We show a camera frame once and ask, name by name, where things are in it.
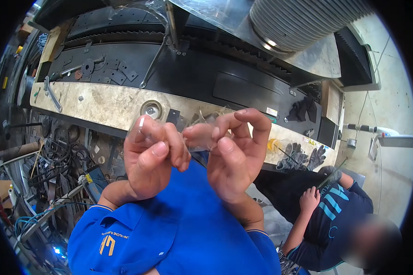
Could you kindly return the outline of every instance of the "adjustable wrench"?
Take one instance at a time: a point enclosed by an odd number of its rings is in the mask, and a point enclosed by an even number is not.
[[[55,107],[57,108],[58,113],[61,113],[63,111],[63,107],[61,106],[60,102],[58,101],[57,97],[55,96],[54,92],[50,88],[49,85],[49,76],[46,76],[44,78],[44,91],[47,91],[47,93],[50,96],[50,99],[54,102]]]

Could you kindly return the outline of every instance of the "gray glove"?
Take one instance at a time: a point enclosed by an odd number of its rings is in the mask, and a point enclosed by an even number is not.
[[[310,154],[309,158],[309,164],[307,165],[307,169],[309,171],[313,171],[315,168],[319,167],[321,164],[324,163],[324,160],[326,159],[323,154],[326,152],[326,149],[324,149],[324,145],[321,145],[321,147],[318,149],[314,148],[312,151],[312,154]]]
[[[294,169],[294,170],[306,170],[306,167],[303,163],[307,162],[308,155],[303,154],[301,152],[301,145],[294,143],[292,144],[292,152],[289,155],[290,157],[286,157],[285,159],[279,161],[277,163],[277,170],[286,170],[286,169]]]
[[[321,169],[318,171],[319,174],[324,174],[329,176],[329,182],[336,182],[341,179],[342,172],[340,170],[337,170],[335,172],[336,168],[333,166],[324,166],[321,167]]]

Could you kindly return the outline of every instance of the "concrete floor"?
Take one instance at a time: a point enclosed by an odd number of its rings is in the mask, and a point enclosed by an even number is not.
[[[364,42],[375,52],[381,77],[380,91],[345,93],[344,123],[391,128],[400,134],[413,135],[413,93],[397,47],[376,15],[354,23]],[[367,157],[373,134],[343,130],[343,140],[355,138],[353,151],[341,142],[337,165],[346,156],[344,167],[366,176],[363,189],[374,202],[374,212],[400,226],[413,187],[413,149],[382,147],[372,162]],[[362,269],[346,263],[337,268],[340,275],[362,274]],[[334,271],[321,272],[333,275]]]

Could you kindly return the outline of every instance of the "black cloth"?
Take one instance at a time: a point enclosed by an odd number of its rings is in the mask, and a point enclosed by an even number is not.
[[[288,222],[295,223],[300,214],[299,201],[303,192],[320,185],[326,177],[312,171],[289,170],[288,173],[279,173],[261,170],[254,184]]]
[[[292,105],[292,110],[286,117],[289,121],[306,121],[306,111],[310,121],[317,121],[317,105],[312,96],[305,96],[302,101],[297,101]]]

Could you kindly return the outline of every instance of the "blue shirt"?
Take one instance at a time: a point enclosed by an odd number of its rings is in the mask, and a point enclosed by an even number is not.
[[[366,214],[373,214],[373,203],[356,182],[344,189],[337,182],[320,191],[320,203],[312,213],[304,240],[287,254],[298,265],[317,272],[341,264],[353,226]]]
[[[281,274],[268,235],[246,232],[222,205],[206,169],[172,170],[156,197],[113,211],[91,206],[68,245],[74,274]]]

